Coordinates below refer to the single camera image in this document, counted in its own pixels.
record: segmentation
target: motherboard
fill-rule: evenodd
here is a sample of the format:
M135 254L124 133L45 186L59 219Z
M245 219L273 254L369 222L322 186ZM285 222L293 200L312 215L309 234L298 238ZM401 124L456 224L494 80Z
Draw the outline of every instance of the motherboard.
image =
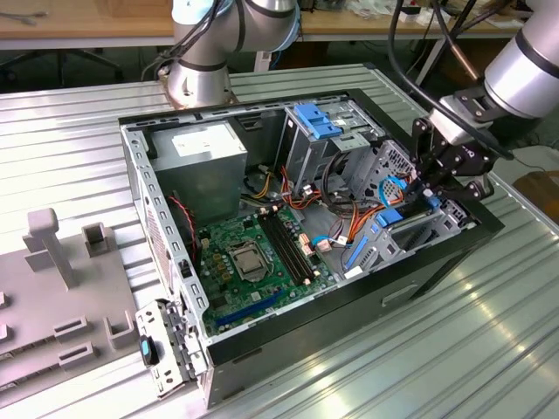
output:
M270 209L206 226L200 279L209 335L272 313L335 283L290 209Z

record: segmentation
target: ribbed aluminum surface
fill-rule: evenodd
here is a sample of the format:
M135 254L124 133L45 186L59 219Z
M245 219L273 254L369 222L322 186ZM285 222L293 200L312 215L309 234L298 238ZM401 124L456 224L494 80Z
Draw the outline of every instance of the ribbed aluminum surface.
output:
M386 78L344 65L232 78L240 100L362 88L403 128L421 113ZM161 296L132 206L117 115L169 109L155 83L0 97L0 251L22 248L25 214L52 206L62 236L115 229L136 303ZM504 189L507 226L437 289L224 403L208 417L559 416L556 235ZM50 388L0 417L199 417L195 385L159 402L139 354Z

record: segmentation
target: wooden desk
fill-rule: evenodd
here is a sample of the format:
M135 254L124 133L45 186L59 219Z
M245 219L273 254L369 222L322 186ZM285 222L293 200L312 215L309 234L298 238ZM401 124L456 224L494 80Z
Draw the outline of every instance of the wooden desk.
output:
M28 26L0 18L0 50L92 48L110 46L171 45L173 24L169 17L110 17L96 0L3 0L0 11L49 12ZM386 39L390 17L363 19L354 13L317 10L302 13L302 41L358 41ZM441 38L437 25L428 38ZM421 38L425 27L398 24L400 39ZM510 38L516 30L502 30L482 23L464 38Z
M349 10L341 12L316 10L313 13L303 12L304 41L358 41L378 40L387 38L391 16L382 15L376 19L363 19ZM417 39L424 35L425 26L415 23L398 22L398 39ZM511 38L518 30L499 29L488 23L474 26L462 35L462 38ZM436 22L431 25L428 38L442 38Z
M48 11L37 26L0 17L0 50L172 45L168 17L110 17L95 0L2 0L0 11Z

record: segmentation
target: green circuit board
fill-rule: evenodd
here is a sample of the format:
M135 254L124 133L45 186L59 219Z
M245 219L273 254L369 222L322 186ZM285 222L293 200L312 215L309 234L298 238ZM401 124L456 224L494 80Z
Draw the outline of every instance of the green circuit board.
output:
M204 324L209 335L231 330L335 283L318 254L306 257L300 250L298 235L303 231L291 211L288 208L280 209L277 217L312 270L312 280L310 283L307 281L306 285L293 281L256 215L206 226L198 232L204 241L198 276L210 301L210 307L204 313ZM257 249L254 254L258 253L264 259L266 275L262 279L252 278L251 281L242 278L242 265L239 265L239 259L234 258L237 249L246 248L243 246ZM224 320L230 319L228 316L234 313L240 318L224 324Z

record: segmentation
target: black office chair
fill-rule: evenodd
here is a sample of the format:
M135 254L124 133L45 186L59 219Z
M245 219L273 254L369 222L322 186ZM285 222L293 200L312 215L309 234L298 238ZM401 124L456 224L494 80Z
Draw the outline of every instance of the black office chair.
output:
M96 49L95 52L102 52L102 49L101 48ZM36 51L32 51L32 52L27 52L25 54L22 54L22 55L19 55L19 56L15 57L15 58L11 58L8 61L0 63L0 74L2 74L3 77L5 79L7 79L8 81L12 81L12 82L16 81L17 80L17 75L13 70L11 70L11 67L13 67L14 65L18 65L18 64L24 63L26 61L35 59L35 58L43 57L44 55L48 55L48 54L56 54L56 57L57 57L57 71L58 71L58 77L59 77L59 84L60 84L61 87L65 86L64 64L66 62L66 57L68 55L75 55L77 57L82 57L82 58L87 59L89 61L93 61L94 63L98 63L100 65L110 67L110 68L114 69L114 78L115 78L116 82L121 83L122 81L124 81L124 74L122 73L122 69L118 64L116 64L113 61L108 60L104 57L101 57L101 55L99 55L99 54L84 51L84 50L79 50L79 49L36 50Z

